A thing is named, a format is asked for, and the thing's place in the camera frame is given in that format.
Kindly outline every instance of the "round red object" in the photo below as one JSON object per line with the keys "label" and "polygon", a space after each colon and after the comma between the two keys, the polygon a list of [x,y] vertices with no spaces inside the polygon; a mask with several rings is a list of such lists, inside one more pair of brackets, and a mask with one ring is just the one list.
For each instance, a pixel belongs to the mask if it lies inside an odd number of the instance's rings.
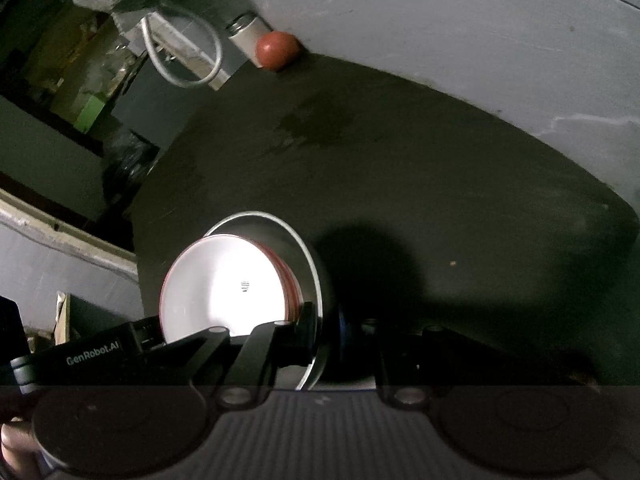
{"label": "round red object", "polygon": [[258,40],[255,54],[266,69],[277,72],[299,56],[300,44],[292,34],[274,30]]}

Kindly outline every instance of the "white hose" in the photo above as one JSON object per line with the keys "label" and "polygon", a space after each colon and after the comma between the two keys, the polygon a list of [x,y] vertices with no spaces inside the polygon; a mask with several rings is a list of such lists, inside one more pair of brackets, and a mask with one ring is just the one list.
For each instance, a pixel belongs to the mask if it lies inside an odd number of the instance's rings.
{"label": "white hose", "polygon": [[180,14],[189,16],[194,22],[201,25],[202,28],[204,28],[213,38],[213,43],[216,48],[216,59],[211,59],[206,52],[201,50],[199,52],[199,57],[205,59],[211,65],[211,72],[209,72],[209,74],[203,79],[199,79],[197,81],[190,81],[187,79],[176,77],[167,70],[160,57],[158,56],[158,53],[156,52],[156,46],[151,34],[151,26],[149,24],[149,14],[146,14],[145,17],[142,18],[142,36],[145,40],[146,51],[151,58],[151,63],[154,64],[156,70],[158,70],[158,72],[164,79],[166,79],[172,85],[179,86],[180,88],[194,88],[197,86],[208,84],[218,74],[218,72],[220,71],[220,66],[222,65],[222,43],[220,42],[218,33],[213,27],[211,27],[207,20],[204,20],[194,12],[191,12],[189,9],[185,9],[184,7],[168,2],[167,0],[160,0],[160,4],[162,7],[166,7],[167,9],[175,10]]}

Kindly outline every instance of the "water stain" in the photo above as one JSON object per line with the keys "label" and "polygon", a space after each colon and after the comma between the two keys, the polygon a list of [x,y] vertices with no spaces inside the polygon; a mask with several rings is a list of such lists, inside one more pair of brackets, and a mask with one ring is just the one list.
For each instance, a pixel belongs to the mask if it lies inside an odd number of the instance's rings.
{"label": "water stain", "polygon": [[280,152],[296,146],[327,148],[342,142],[345,128],[353,123],[353,112],[334,94],[321,91],[302,101],[285,115],[278,126],[272,150]]}

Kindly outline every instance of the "ribbed black surface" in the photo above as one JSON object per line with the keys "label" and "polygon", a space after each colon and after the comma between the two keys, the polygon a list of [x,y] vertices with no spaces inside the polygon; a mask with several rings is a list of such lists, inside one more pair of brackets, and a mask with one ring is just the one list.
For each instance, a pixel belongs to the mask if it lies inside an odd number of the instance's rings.
{"label": "ribbed black surface", "polygon": [[[67,476],[56,476],[63,480]],[[191,456],[146,480],[502,479],[458,456],[421,413],[375,392],[272,392],[223,415]],[[583,471],[566,477],[596,480]]]}

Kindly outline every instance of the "dark table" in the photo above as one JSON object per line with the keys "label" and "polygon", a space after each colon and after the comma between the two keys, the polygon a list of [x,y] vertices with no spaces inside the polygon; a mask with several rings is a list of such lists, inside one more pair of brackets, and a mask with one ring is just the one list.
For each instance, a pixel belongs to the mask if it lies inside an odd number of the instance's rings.
{"label": "dark table", "polygon": [[243,66],[148,176],[132,209],[146,313],[180,251],[242,210],[311,242],[351,319],[537,349],[598,309],[638,234],[612,190],[498,117],[316,56]]}

